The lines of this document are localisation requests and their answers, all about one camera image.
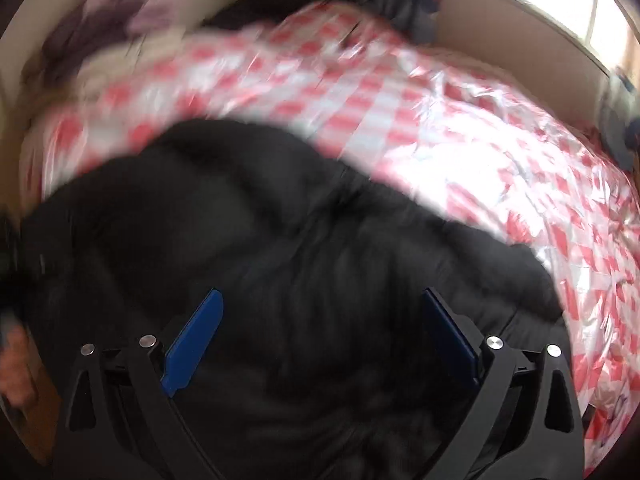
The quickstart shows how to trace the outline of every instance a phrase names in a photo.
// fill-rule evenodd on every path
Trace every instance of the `red and white checkered tablecloth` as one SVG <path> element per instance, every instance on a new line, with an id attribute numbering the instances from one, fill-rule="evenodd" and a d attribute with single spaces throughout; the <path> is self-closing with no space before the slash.
<path id="1" fill-rule="evenodd" d="M 28 199 L 193 116 L 281 124 L 443 215 L 525 242 L 554 276 L 587 468 L 640 402 L 640 212 L 633 185 L 512 86 L 406 43 L 357 7 L 193 36 L 172 59 L 61 108 L 22 152 Z"/>

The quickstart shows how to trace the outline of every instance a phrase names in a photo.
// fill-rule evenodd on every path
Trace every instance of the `metal pin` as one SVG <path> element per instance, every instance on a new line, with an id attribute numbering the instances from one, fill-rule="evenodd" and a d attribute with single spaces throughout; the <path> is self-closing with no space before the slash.
<path id="1" fill-rule="evenodd" d="M 80 349 L 80 353 L 84 356 L 91 355 L 92 353 L 94 353 L 94 351 L 95 351 L 95 346 L 92 345 L 91 343 L 87 343 L 86 345 L 82 346 L 82 348 Z"/>
<path id="2" fill-rule="evenodd" d="M 140 338 L 140 346 L 142 346 L 142 348 L 151 348 L 153 345 L 156 344 L 156 336 L 153 335 L 143 335 Z"/>
<path id="3" fill-rule="evenodd" d="M 558 345 L 549 345 L 548 347 L 546 347 L 546 352 L 551 357 L 560 357 L 562 355 L 562 350 Z"/>
<path id="4" fill-rule="evenodd" d="M 486 339 L 486 345 L 493 350 L 499 350 L 504 346 L 504 343 L 497 335 L 491 335 Z"/>

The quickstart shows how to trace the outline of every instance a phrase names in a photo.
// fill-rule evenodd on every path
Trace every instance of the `blue gripper pad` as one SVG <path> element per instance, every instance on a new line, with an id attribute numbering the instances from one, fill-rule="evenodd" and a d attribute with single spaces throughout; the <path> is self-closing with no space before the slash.
<path id="1" fill-rule="evenodd" d="M 169 397 L 188 386 L 220 326 L 223 310 L 222 294 L 212 290 L 169 347 L 162 376 L 162 387 Z"/>
<path id="2" fill-rule="evenodd" d="M 427 288 L 422 294 L 424 320 L 434 349 L 449 374 L 470 390 L 480 387 L 479 348 L 473 343 L 482 341 L 478 329 L 456 316 L 434 290 Z"/>

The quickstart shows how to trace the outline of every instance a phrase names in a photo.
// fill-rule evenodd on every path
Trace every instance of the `silver screw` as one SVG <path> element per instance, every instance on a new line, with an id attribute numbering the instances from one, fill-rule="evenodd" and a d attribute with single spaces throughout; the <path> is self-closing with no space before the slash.
<path id="1" fill-rule="evenodd" d="M 142 348 L 151 348 L 153 345 L 156 344 L 156 336 L 153 335 L 143 335 L 140 338 L 140 346 L 142 346 Z"/>
<path id="2" fill-rule="evenodd" d="M 84 356 L 91 355 L 95 351 L 95 346 L 91 343 L 88 343 L 80 349 L 80 353 Z"/>
<path id="3" fill-rule="evenodd" d="M 486 345 L 493 350 L 499 350 L 504 346 L 504 343 L 497 335 L 491 335 L 486 339 Z"/>
<path id="4" fill-rule="evenodd" d="M 562 350 L 558 345 L 549 345 L 548 347 L 546 347 L 546 352 L 551 357 L 560 357 L 562 355 Z"/>

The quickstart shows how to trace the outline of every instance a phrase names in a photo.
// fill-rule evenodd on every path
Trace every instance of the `beige wall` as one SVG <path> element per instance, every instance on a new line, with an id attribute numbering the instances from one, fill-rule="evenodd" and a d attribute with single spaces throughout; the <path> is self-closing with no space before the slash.
<path id="1" fill-rule="evenodd" d="M 603 67 L 517 0 L 443 0 L 437 43 L 508 70 L 565 122 L 596 119 Z"/>

